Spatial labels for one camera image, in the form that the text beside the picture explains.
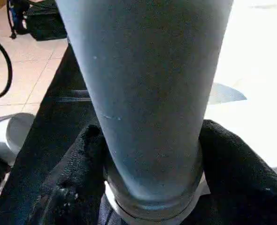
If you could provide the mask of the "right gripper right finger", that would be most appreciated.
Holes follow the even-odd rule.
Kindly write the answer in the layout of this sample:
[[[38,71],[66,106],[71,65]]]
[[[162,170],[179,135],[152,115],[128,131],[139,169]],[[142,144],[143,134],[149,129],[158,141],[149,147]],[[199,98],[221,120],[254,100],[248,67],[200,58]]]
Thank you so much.
[[[238,135],[204,120],[199,140],[209,194],[190,225],[277,225],[277,174]]]

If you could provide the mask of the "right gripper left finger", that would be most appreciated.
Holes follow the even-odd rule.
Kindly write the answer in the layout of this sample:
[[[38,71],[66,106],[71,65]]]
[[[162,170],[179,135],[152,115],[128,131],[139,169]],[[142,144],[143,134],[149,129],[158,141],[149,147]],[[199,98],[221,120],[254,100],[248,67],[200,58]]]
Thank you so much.
[[[86,126],[42,183],[28,216],[30,225],[96,225],[105,192],[104,135]]]

